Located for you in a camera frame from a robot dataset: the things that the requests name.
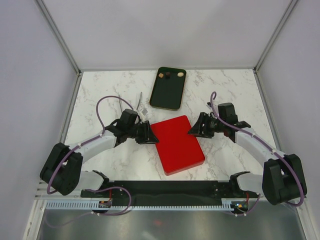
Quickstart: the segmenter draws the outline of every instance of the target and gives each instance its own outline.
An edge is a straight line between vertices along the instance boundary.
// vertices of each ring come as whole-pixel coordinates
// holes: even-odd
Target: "red electronic component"
[[[195,136],[188,135],[191,129],[186,115],[151,125],[164,173],[168,176],[201,165],[205,155]]]

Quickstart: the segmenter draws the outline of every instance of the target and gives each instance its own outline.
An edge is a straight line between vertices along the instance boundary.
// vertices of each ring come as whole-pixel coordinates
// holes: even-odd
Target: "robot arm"
[[[51,186],[62,195],[68,195],[75,189],[98,190],[108,178],[95,170],[81,171],[82,165],[95,155],[124,143],[128,138],[135,139],[138,144],[159,142],[150,128],[149,121],[142,122],[137,112],[125,109],[120,119],[105,127],[104,134],[100,132],[82,141],[82,144],[75,143],[70,146],[61,142],[56,144],[41,170],[40,178],[49,183],[63,158],[71,149],[79,146],[67,157],[65,165],[61,166]]]
[[[215,133],[223,133],[234,143],[247,150],[263,167],[263,175],[244,171],[230,176],[230,183],[235,195],[239,191],[251,191],[263,194],[273,205],[287,202],[300,197],[300,191],[292,173],[279,159],[282,157],[294,170],[303,194],[307,194],[307,186],[301,160],[295,154],[287,155],[261,141],[251,126],[245,121],[238,121],[235,107],[232,103],[218,105],[219,117],[228,125],[217,119],[211,112],[201,112],[195,125],[188,132],[200,138],[212,138]]]

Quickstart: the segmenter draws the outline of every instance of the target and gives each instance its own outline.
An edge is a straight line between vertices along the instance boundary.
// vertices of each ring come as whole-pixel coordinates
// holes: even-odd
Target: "white marble tabletop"
[[[252,70],[187,70],[178,111],[149,105],[156,74],[156,70],[84,72],[66,144],[78,143],[101,131],[96,103],[104,96],[120,94],[136,107],[142,92],[141,106],[147,109],[146,119],[151,124],[187,115],[193,126],[200,112],[209,112],[206,104],[212,91],[216,91],[216,105],[233,103],[239,121],[246,121],[269,144],[275,145]],[[118,100],[105,99],[100,103],[99,112],[104,124],[109,125],[121,115]],[[164,173],[156,146],[139,145],[134,139],[98,154],[82,169],[101,171],[111,180],[228,180],[230,175],[242,171],[262,174],[262,166],[222,133],[212,139],[198,138],[198,141],[205,155],[204,163],[170,176]]]

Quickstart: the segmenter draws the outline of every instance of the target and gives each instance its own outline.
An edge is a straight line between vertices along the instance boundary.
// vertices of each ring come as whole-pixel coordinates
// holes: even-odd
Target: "white wall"
[[[0,2],[0,234],[22,238],[76,74],[32,0]]]
[[[44,0],[81,69],[254,67],[290,0]]]
[[[284,150],[302,160],[320,226],[320,1],[301,0],[258,75]]]

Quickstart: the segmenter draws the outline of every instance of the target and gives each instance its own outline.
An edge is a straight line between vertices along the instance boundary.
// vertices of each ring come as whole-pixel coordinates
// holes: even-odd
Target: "gray floor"
[[[52,225],[81,210],[47,210]],[[260,202],[246,217],[216,211],[131,211],[121,216],[87,215],[64,227],[42,224],[40,240],[303,240],[298,214],[286,205]]]

